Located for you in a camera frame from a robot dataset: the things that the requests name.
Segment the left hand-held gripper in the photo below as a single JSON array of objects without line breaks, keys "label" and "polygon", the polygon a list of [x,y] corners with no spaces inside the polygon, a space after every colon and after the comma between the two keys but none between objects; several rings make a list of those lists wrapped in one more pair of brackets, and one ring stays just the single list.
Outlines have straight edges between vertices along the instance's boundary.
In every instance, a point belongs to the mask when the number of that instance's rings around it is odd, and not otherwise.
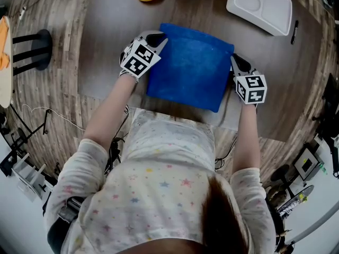
[{"label": "left hand-held gripper", "polygon": [[[136,38],[122,53],[120,67],[135,78],[140,78],[161,60],[157,53],[161,53],[168,38],[165,33],[156,30],[144,31]],[[154,51],[147,46],[155,47]]]}]

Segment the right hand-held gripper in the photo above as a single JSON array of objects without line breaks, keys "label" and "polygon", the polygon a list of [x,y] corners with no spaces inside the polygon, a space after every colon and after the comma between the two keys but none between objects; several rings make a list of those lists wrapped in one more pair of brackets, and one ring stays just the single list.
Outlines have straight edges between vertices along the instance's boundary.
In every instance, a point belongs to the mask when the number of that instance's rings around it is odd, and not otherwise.
[{"label": "right hand-held gripper", "polygon": [[265,76],[238,54],[233,54],[230,59],[239,99],[246,105],[264,103],[267,94]]}]

